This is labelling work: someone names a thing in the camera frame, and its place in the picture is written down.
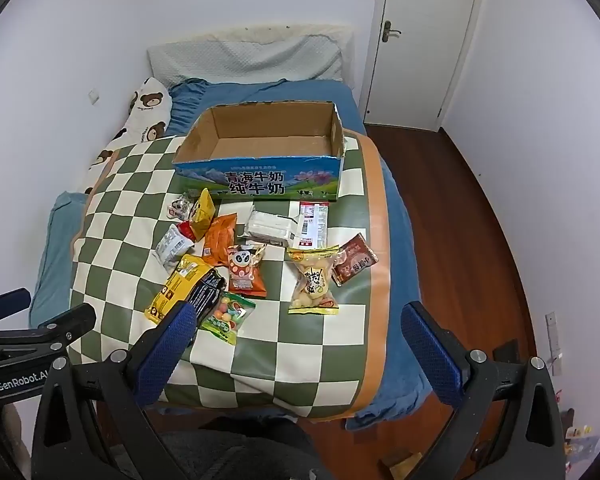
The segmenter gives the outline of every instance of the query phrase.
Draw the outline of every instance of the green and white checkered cloth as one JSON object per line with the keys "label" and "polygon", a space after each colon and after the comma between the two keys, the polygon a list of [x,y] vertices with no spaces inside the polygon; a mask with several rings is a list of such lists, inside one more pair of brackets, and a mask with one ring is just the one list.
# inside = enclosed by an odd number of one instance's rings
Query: green and white checkered cloth
{"label": "green and white checkered cloth", "polygon": [[[74,244],[71,306],[96,311],[94,330],[74,342],[74,364],[101,361],[130,348],[154,326],[145,308],[168,278],[150,254],[173,223],[167,206],[179,195],[181,177],[171,161],[184,137],[128,146],[114,154],[108,176],[91,196],[84,228]],[[329,245],[369,230],[362,150],[346,138],[339,199],[331,204]],[[224,201],[218,215],[237,213],[243,225],[252,207],[296,216],[299,202]],[[201,254],[203,241],[196,244]],[[227,277],[226,269],[219,269]],[[365,376],[370,270],[343,287],[332,287],[337,316],[286,313],[296,285],[296,266],[285,250],[267,246],[260,264],[267,297],[238,333],[236,346],[200,330],[187,348],[161,399],[175,404],[234,408],[276,404],[308,417],[341,415],[356,399]]]}

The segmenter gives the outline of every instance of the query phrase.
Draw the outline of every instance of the cardboard box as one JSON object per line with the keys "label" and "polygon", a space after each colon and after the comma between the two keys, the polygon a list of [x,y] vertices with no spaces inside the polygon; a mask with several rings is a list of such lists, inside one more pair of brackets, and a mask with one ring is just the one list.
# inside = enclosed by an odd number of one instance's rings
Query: cardboard box
{"label": "cardboard box", "polygon": [[185,190],[215,198],[336,200],[343,161],[335,105],[284,101],[205,110],[173,167]]}

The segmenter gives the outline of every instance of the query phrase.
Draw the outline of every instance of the door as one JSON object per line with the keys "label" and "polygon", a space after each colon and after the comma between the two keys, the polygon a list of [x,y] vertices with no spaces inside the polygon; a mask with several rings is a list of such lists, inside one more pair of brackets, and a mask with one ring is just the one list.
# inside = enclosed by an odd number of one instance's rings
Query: door
{"label": "door", "polygon": [[474,0],[386,0],[365,122],[436,129]]}

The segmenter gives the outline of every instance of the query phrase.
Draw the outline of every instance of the silver bolt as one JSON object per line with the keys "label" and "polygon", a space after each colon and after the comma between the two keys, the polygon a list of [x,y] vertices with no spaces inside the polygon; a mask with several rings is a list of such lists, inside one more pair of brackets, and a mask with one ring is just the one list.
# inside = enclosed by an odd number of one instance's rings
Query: silver bolt
{"label": "silver bolt", "polygon": [[111,359],[115,363],[121,363],[126,359],[126,350],[123,350],[122,348],[114,350],[109,356],[109,359]]}
{"label": "silver bolt", "polygon": [[65,364],[66,364],[66,359],[64,357],[59,357],[58,359],[56,359],[54,361],[53,367],[56,370],[62,370],[64,368]]}
{"label": "silver bolt", "polygon": [[483,363],[487,360],[487,354],[482,350],[471,350],[469,356],[477,363]]}
{"label": "silver bolt", "polygon": [[541,358],[539,357],[532,357],[531,358],[531,365],[533,368],[536,368],[538,370],[542,370],[544,368],[544,361],[542,361]]}

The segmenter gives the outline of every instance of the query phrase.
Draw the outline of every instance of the yellow package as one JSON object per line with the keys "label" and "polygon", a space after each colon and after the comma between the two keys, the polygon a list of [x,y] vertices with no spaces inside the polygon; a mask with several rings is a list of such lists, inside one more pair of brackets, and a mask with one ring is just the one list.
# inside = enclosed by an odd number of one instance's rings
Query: yellow package
{"label": "yellow package", "polygon": [[286,250],[300,271],[288,314],[337,314],[338,303],[329,290],[331,271],[340,248]]}
{"label": "yellow package", "polygon": [[214,205],[214,201],[211,200],[209,190],[205,187],[205,189],[202,190],[202,193],[200,193],[200,197],[193,205],[191,214],[189,215],[189,225],[191,226],[191,230],[193,231],[193,235],[197,242],[202,240],[202,237],[209,229],[211,219],[214,217],[215,212],[216,206]]}
{"label": "yellow package", "polygon": [[199,256],[185,254],[144,315],[154,323],[160,323],[177,301],[186,300],[191,289],[211,269],[213,267]]}

